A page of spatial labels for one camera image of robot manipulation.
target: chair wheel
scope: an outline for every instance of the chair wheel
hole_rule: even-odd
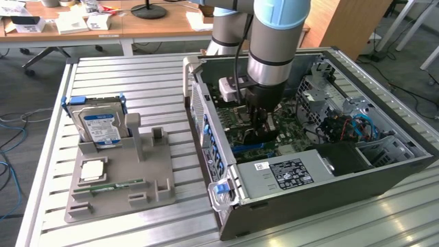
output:
[[[35,76],[35,71],[31,70],[31,69],[27,69],[26,70],[26,75],[30,76],[30,77]]]
[[[105,49],[103,49],[103,47],[102,47],[101,45],[97,45],[97,46],[95,46],[95,49],[97,49],[97,51],[101,51],[101,52],[105,51]]]
[[[26,48],[21,48],[21,52],[25,55],[30,55],[31,54],[30,49],[26,49]]]

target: motherboard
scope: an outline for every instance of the motherboard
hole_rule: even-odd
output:
[[[303,125],[295,117],[295,101],[286,98],[274,112],[274,118],[279,126],[277,140],[255,145],[245,145],[245,136],[253,131],[247,106],[238,105],[237,102],[225,102],[218,87],[210,85],[209,88],[226,137],[239,164],[302,152],[313,142],[317,142],[317,140],[310,140]]]

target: blue joint cap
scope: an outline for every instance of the blue joint cap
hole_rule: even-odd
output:
[[[70,104],[71,105],[77,105],[77,104],[86,104],[86,96],[74,96],[70,99]]]
[[[305,23],[311,9],[311,0],[255,0],[255,16],[270,28],[293,29]]]
[[[231,188],[229,187],[229,184],[219,184],[214,187],[217,194],[225,194],[231,191]]]
[[[205,0],[190,0],[191,3],[205,5]]]
[[[238,13],[238,11],[235,11],[235,10],[222,9],[222,8],[214,9],[214,16],[227,16],[227,15],[231,15],[235,13]]]
[[[205,125],[205,134],[207,134],[210,132],[210,128],[209,128],[209,125]]]

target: power supply label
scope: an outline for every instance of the power supply label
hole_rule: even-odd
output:
[[[313,177],[299,158],[270,164],[270,169],[283,190],[314,183]]]

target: paper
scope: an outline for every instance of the paper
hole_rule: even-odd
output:
[[[211,31],[214,29],[214,24],[203,23],[199,13],[186,12],[186,18],[190,21],[190,25],[194,31]]]
[[[19,1],[0,0],[0,16],[33,16],[26,5]]]

